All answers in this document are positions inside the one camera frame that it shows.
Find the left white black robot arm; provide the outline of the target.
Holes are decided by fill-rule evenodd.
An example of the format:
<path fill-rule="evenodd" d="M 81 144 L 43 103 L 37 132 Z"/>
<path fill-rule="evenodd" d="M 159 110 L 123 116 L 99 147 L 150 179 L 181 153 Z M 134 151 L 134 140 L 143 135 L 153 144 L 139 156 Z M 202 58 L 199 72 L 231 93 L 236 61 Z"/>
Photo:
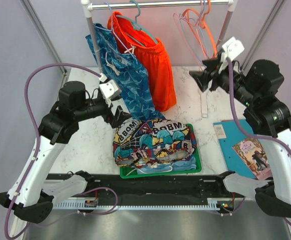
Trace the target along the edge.
<path fill-rule="evenodd" d="M 112 111 L 112 102 L 121 98 L 120 93 L 119 85 L 112 79 L 99 84 L 94 99 L 86 97 L 84 83 L 67 82 L 58 92 L 59 100 L 41 120 L 33 156 L 13 187 L 0 193 L 0 205 L 11 208 L 23 221 L 39 224 L 62 201 L 78 194 L 93 195 L 96 189 L 93 177 L 83 170 L 52 186 L 44 186 L 44 182 L 56 158 L 79 130 L 81 121 L 101 116 L 115 129 L 130 118 L 121 106 Z"/>

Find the pink illustrated book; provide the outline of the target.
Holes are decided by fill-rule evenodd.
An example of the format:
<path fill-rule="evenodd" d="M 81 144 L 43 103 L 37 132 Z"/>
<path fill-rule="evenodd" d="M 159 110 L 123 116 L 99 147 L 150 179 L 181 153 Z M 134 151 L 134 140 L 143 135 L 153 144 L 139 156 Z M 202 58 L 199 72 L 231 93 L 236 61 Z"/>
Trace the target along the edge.
<path fill-rule="evenodd" d="M 232 149 L 253 178 L 263 181 L 273 176 L 265 150 L 258 139 L 247 137 L 233 145 Z"/>

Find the pink hanger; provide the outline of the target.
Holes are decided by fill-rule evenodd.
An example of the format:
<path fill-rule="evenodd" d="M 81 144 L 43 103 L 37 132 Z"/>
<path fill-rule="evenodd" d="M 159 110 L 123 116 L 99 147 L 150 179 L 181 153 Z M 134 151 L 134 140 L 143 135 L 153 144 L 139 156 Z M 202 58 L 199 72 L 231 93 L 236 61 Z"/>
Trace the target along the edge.
<path fill-rule="evenodd" d="M 188 51 L 190 52 L 190 56 L 194 59 L 195 63 L 198 65 L 199 68 L 202 68 L 203 65 L 203 52 L 202 49 L 196 40 L 193 32 L 190 30 L 188 24 L 182 20 L 182 14 L 181 13 L 174 13 L 173 14 L 173 21 L 178 29 L 178 33 L 180 34 L 181 38 L 183 39 L 183 42 L 185 46 L 187 47 Z M 196 40 L 196 44 L 191 42 L 191 35 L 186 30 L 186 25 L 188 26 L 190 32 L 192 33 L 194 39 Z"/>

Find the lavender hanger holding blue shorts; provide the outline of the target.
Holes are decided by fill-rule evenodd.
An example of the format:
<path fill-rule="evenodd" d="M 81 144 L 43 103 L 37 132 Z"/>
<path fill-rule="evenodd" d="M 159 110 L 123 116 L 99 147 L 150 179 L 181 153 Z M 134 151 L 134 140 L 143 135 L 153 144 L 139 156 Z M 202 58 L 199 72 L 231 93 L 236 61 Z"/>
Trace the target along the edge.
<path fill-rule="evenodd" d="M 112 32 L 112 34 L 114 35 L 115 39 L 124 47 L 125 49 L 125 54 L 128 53 L 132 56 L 133 59 L 136 59 L 135 55 L 134 55 L 134 48 L 130 47 L 128 48 L 122 41 L 121 39 L 118 37 L 118 35 L 116 34 L 116 31 L 114 29 L 114 11 L 112 9 L 112 7 L 110 6 L 110 4 L 108 2 L 104 2 L 105 5 L 107 5 L 108 9 L 110 10 L 110 31 Z"/>

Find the light blue garment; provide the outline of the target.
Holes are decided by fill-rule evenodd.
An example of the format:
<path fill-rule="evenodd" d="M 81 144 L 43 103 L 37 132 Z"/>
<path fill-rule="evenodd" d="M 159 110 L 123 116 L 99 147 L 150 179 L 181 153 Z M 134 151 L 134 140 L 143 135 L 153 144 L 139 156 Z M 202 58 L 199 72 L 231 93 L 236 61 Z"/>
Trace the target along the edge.
<path fill-rule="evenodd" d="M 183 172 L 196 170 L 197 164 L 194 156 L 190 160 L 180 160 L 168 164 L 154 164 L 152 166 L 144 166 L 142 168 L 134 168 L 126 175 L 129 176 L 132 173 L 142 174 L 160 174 L 160 173 L 170 173 L 170 172 Z"/>

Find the teal hanger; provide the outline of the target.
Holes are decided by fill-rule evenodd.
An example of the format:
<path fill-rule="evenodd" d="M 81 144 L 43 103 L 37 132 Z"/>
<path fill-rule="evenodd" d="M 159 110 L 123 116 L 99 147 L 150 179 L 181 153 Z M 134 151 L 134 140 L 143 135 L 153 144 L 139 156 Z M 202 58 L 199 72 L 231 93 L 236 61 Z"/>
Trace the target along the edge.
<path fill-rule="evenodd" d="M 120 19 L 124 19 L 124 20 L 129 21 L 131 23 L 131 25 L 132 25 L 132 27 L 133 27 L 134 30 L 136 30 L 136 31 L 143 31 L 144 33 L 146 33 L 150 37 L 150 39 L 155 44 L 158 44 L 159 42 L 157 41 L 157 39 L 145 27 L 143 27 L 142 25 L 140 25 L 138 23 L 138 17 L 141 15 L 141 12 L 142 12 L 140 5 L 137 3 L 136 0 L 130 0 L 129 2 L 132 3 L 132 4 L 134 4 L 136 6 L 136 8 L 137 8 L 137 11 L 138 11 L 137 14 L 134 16 L 134 19 L 131 19 L 131 18 L 126 17 L 124 15 L 117 15 L 117 17 L 120 18 Z"/>

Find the teal blue folder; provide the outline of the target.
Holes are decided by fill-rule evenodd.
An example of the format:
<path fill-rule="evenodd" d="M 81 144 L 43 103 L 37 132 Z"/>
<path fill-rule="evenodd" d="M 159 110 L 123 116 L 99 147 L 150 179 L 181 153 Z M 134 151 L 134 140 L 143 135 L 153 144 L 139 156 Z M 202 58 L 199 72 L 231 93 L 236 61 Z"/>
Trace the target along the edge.
<path fill-rule="evenodd" d="M 221 151 L 229 171 L 240 176 L 254 179 L 255 176 L 249 167 L 240 158 L 233 146 L 243 141 L 246 136 L 239 130 L 234 120 L 213 123 Z"/>

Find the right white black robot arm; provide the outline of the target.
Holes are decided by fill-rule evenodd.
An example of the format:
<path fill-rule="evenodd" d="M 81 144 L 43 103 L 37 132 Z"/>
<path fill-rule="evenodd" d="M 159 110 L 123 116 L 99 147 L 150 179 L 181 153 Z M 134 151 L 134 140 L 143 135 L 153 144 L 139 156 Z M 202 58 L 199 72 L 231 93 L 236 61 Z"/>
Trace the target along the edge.
<path fill-rule="evenodd" d="M 214 184 L 215 193 L 226 197 L 234 192 L 254 199 L 269 216 L 291 218 L 291 112 L 276 97 L 284 82 L 280 67 L 259 59 L 243 74 L 234 70 L 231 60 L 226 60 L 225 69 L 220 57 L 203 63 L 204 70 L 191 70 L 189 75 L 201 91 L 221 88 L 228 93 L 232 112 L 235 101 L 244 105 L 243 116 L 252 129 L 249 137 L 260 141 L 272 173 L 265 180 L 257 180 L 227 171 Z"/>

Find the comic print shorts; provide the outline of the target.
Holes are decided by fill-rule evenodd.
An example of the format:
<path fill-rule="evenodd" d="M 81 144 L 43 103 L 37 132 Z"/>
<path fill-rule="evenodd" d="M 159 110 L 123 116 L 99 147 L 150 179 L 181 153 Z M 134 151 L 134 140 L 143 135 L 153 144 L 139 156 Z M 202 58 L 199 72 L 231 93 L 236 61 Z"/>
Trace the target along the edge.
<path fill-rule="evenodd" d="M 190 125 L 168 119 L 129 120 L 115 130 L 117 166 L 142 168 L 188 161 L 197 150 Z"/>

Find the orange hanger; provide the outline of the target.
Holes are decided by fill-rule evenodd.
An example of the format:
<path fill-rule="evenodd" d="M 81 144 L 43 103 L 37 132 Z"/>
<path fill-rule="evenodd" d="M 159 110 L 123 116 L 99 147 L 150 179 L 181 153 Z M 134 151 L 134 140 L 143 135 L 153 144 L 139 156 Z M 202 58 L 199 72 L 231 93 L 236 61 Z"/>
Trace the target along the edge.
<path fill-rule="evenodd" d="M 209 28 L 209 26 L 208 26 L 208 24 L 207 24 L 207 22 L 206 22 L 206 16 L 204 17 L 204 25 L 205 25 L 205 29 L 203 30 L 203 32 L 205 31 L 206 32 L 206 35 L 207 35 L 207 37 L 208 37 L 208 39 L 209 39 L 209 41 L 210 41 L 210 44 L 211 44 L 211 48 L 212 48 L 212 55 L 209 55 L 209 57 L 208 57 L 208 59 L 210 59 L 210 58 L 214 58 L 214 57 L 216 57 L 217 56 L 217 54 L 218 54 L 218 51 L 217 51 L 217 44 L 216 44 L 216 42 L 215 42 L 215 40 L 214 40 L 214 37 L 213 37 L 213 34 L 212 34 L 212 32 L 211 32 L 211 30 L 210 30 L 210 28 Z"/>

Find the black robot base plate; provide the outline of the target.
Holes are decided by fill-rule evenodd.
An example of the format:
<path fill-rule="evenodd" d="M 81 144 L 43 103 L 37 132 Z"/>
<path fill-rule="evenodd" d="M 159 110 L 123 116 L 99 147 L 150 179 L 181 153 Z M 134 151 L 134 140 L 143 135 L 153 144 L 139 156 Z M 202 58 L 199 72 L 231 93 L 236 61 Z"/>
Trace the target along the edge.
<path fill-rule="evenodd" d="M 242 206 L 242 196 L 230 193 L 218 175 L 163 175 L 123 179 L 119 175 L 94 174 L 84 194 L 76 197 L 102 205 L 171 206 L 206 205 L 217 201 L 217 215 L 231 215 Z"/>

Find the blue leaf print shorts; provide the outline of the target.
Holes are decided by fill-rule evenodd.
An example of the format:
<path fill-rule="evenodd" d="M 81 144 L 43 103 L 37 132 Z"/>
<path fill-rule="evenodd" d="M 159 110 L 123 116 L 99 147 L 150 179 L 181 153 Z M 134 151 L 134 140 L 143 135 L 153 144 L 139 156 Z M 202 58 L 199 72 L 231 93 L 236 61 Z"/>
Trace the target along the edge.
<path fill-rule="evenodd" d="M 155 109 L 150 93 L 148 71 L 130 52 L 121 53 L 115 36 L 100 23 L 94 25 L 103 65 L 103 73 L 114 80 L 121 89 L 121 97 L 136 120 L 164 119 L 161 112 Z"/>

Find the orange shorts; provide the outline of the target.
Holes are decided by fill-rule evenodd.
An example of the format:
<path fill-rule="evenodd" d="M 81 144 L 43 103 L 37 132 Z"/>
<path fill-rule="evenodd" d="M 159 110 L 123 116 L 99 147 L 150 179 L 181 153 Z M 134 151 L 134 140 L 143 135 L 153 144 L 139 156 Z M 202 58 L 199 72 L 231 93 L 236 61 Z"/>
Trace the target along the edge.
<path fill-rule="evenodd" d="M 148 72 L 149 89 L 155 109 L 165 112 L 177 104 L 176 91 L 170 57 L 162 41 L 156 38 L 155 44 L 143 31 L 134 30 L 132 24 L 117 17 L 119 11 L 113 12 L 114 30 L 121 41 L 128 47 L 135 47 L 134 55 Z M 109 17 L 107 28 L 111 28 Z M 124 47 L 116 40 L 121 53 Z"/>

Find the white metal clothes rack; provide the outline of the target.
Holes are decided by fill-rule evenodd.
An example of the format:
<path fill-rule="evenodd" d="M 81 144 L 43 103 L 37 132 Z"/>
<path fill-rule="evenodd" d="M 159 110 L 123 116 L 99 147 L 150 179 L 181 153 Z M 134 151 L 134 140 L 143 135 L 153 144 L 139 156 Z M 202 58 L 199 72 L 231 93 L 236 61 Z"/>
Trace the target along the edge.
<path fill-rule="evenodd" d="M 93 43 L 93 50 L 96 56 L 96 63 L 101 73 L 104 72 L 104 66 L 101 61 L 100 48 L 97 42 L 96 30 L 93 22 L 92 11 L 104 10 L 107 8 L 116 9 L 131 9 L 131 8 L 159 8 L 159 7 L 177 7 L 177 6 L 196 6 L 203 3 L 210 3 L 212 5 L 227 5 L 227 15 L 223 22 L 223 27 L 220 32 L 220 37 L 223 38 L 227 31 L 228 24 L 231 19 L 232 12 L 235 10 L 237 1 L 236 0 L 180 0 L 180 1 L 152 1 L 152 2 L 132 2 L 132 3 L 114 3 L 114 4 L 92 4 L 89 0 L 82 0 L 81 5 L 83 12 L 87 20 L 87 25 L 91 35 Z"/>

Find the green plastic tray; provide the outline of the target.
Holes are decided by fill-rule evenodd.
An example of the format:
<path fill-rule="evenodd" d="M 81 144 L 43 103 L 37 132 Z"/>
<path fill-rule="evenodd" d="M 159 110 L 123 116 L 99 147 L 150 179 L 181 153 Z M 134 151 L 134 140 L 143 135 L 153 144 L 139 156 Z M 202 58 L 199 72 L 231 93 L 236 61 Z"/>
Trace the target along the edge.
<path fill-rule="evenodd" d="M 202 170 L 193 126 L 174 120 L 132 120 L 120 125 L 113 139 L 113 157 L 123 179 Z"/>

